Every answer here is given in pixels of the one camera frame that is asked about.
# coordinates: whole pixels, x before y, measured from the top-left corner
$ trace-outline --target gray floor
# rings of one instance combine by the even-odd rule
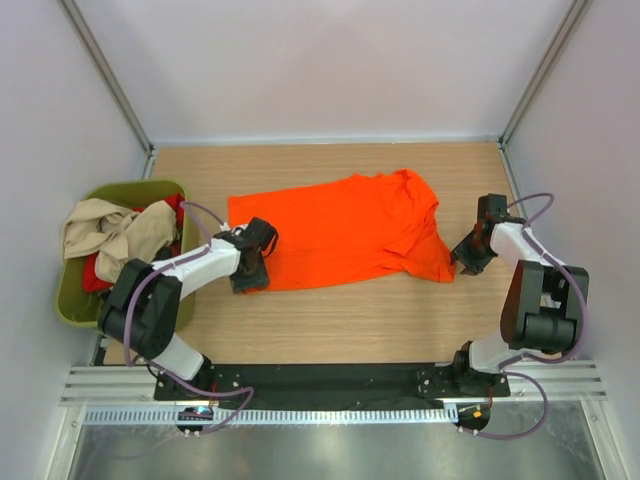
[[[540,415],[534,403],[497,404],[487,431],[515,433]],[[604,479],[579,403],[554,403],[547,424],[517,441],[459,434],[452,425],[229,428],[175,439],[173,427],[85,427],[71,479]]]

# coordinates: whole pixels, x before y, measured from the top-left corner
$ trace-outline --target green laundry basket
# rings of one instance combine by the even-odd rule
[[[176,193],[189,200],[187,190],[171,180],[142,180],[127,183],[112,183],[94,190],[85,197],[100,198],[124,207],[146,207]],[[182,230],[182,253],[198,246],[198,227],[185,215]],[[64,261],[62,276],[56,295],[56,311],[63,322],[82,328],[98,328],[98,317],[102,300],[96,294],[82,289],[82,272],[85,258],[70,258]],[[195,307],[195,293],[184,298],[178,309],[176,329],[184,328]]]

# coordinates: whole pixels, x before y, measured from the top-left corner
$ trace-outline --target metal frame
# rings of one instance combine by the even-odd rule
[[[101,78],[110,91],[113,100],[125,117],[133,134],[147,154],[142,178],[149,178],[156,161],[156,150],[144,127],[140,123],[118,79],[91,32],[75,0],[58,0],[67,14],[73,29],[84,44]],[[524,90],[502,135],[497,139],[509,185],[514,198],[521,198],[520,188],[509,161],[509,142],[518,125],[526,115],[537,93],[543,87],[553,67],[560,58],[571,35],[584,17],[592,0],[574,0],[562,19],[549,47]],[[526,207],[521,208],[526,216]],[[100,352],[104,352],[105,342],[98,340],[94,356],[96,364],[101,364]],[[618,427],[612,406],[609,404],[595,364],[591,361],[571,361],[562,365],[541,365],[520,362],[512,370],[527,373],[541,382],[551,401],[580,400],[591,430],[596,450],[607,478],[633,478],[624,463],[622,444],[618,440]],[[203,405],[205,402],[156,402],[153,400],[155,380],[146,369],[125,367],[75,367],[72,369],[64,389],[60,408],[64,410],[58,442],[53,452],[47,478],[58,480],[67,478],[81,426],[87,413],[92,409],[135,408],[140,410],[158,409],[164,406],[175,408],[185,405]],[[520,379],[510,380],[512,396],[496,398],[498,402],[539,401],[534,387]],[[462,399],[447,399],[449,405]],[[465,401],[485,399],[464,399]]]

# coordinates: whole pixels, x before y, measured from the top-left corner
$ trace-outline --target folded orange cloth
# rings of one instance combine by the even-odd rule
[[[280,239],[265,259],[267,290],[325,287],[406,271],[451,282],[455,267],[438,236],[438,199],[410,170],[229,197],[231,225],[260,217]]]

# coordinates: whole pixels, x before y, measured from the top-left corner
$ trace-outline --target laundry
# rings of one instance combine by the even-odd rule
[[[267,290],[325,287],[402,271],[437,282],[455,276],[437,231],[438,199],[410,170],[230,197],[228,206],[232,225],[257,216],[278,230],[278,248],[265,259]]]
[[[95,252],[95,274],[115,282],[131,258],[145,262],[170,245],[176,237],[176,213],[165,201],[138,213],[100,199],[79,202],[62,229],[63,257],[89,256]]]

